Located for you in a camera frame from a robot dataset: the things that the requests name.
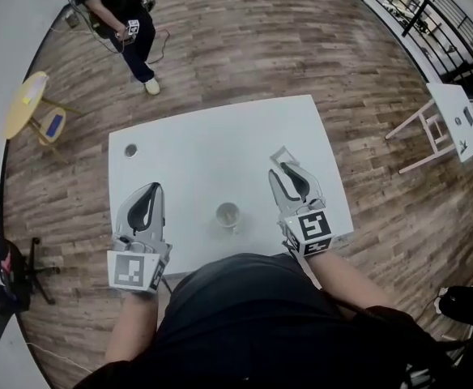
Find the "black chair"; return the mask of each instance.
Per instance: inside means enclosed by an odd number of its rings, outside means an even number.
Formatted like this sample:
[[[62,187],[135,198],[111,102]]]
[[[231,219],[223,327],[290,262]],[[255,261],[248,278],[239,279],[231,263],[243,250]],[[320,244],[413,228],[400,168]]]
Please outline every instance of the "black chair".
[[[30,294],[36,288],[45,301],[53,305],[55,300],[48,297],[46,291],[40,285],[37,274],[45,271],[60,273],[58,267],[35,268],[35,245],[40,243],[38,237],[32,238],[29,256],[26,259],[19,248],[14,243],[4,237],[0,237],[0,276],[6,287],[6,292],[16,298],[22,306],[22,310],[27,310],[30,303]]]

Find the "white side table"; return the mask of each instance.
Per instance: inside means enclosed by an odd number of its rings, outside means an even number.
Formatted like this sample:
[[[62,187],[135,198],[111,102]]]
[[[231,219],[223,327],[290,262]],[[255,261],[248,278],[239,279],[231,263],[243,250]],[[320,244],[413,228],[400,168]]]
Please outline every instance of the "white side table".
[[[443,83],[428,83],[427,87],[433,98],[386,136],[386,139],[390,139],[417,118],[428,136],[433,149],[432,155],[399,170],[398,172],[401,174],[453,150],[456,150],[462,163],[473,157],[473,108],[463,88]],[[426,118],[425,111],[434,104],[437,105],[440,113]],[[441,132],[441,128],[438,126],[439,121],[445,123],[449,131],[448,134]],[[438,136],[436,138],[432,133],[433,127],[437,130]]]
[[[130,158],[126,155],[127,146]],[[282,146],[318,179],[336,237],[353,231],[334,154],[310,95],[225,105],[147,122],[109,136],[109,196],[117,209],[138,188],[164,190],[166,274],[193,271],[240,252],[285,252],[268,172]],[[291,196],[291,180],[279,173]],[[240,208],[238,233],[215,220],[224,202]]]

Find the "person standing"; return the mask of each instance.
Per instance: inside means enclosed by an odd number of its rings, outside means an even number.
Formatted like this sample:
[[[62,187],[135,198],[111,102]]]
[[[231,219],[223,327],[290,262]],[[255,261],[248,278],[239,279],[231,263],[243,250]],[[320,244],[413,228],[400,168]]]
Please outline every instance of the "person standing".
[[[152,17],[143,7],[141,0],[75,0],[85,4],[100,26],[125,59],[135,78],[144,84],[148,93],[157,95],[160,86],[154,71],[148,66],[147,58],[156,36]],[[133,43],[123,41],[127,38],[126,25],[129,20],[139,21],[139,32]]]

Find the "yellow round table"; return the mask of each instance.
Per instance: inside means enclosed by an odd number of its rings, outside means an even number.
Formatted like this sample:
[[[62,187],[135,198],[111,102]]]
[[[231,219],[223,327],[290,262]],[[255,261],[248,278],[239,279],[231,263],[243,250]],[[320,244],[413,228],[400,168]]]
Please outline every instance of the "yellow round table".
[[[46,146],[48,145],[48,141],[50,143],[52,142],[52,140],[48,140],[48,138],[42,134],[40,131],[42,125],[33,117],[36,107],[41,101],[45,102],[46,104],[64,109],[65,111],[83,115],[83,113],[77,109],[44,97],[44,90],[47,80],[48,76],[45,72],[36,72],[23,82],[20,89],[15,94],[15,97],[11,102],[10,112],[6,116],[6,123],[3,131],[5,138],[12,139],[20,131],[22,131],[25,126],[29,126],[39,138],[40,144]],[[59,128],[58,135],[60,135],[62,132],[62,128],[63,125]],[[55,155],[57,155],[60,160],[63,159],[63,156],[56,151],[54,146],[48,146],[53,150]]]

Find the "small cup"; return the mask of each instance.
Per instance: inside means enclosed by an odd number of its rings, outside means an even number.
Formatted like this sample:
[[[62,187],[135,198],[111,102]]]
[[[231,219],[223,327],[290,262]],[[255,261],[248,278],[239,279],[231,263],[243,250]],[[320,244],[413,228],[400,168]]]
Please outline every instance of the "small cup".
[[[240,209],[235,203],[222,203],[215,212],[215,218],[223,228],[232,229],[233,233],[238,233],[236,226],[240,220]]]

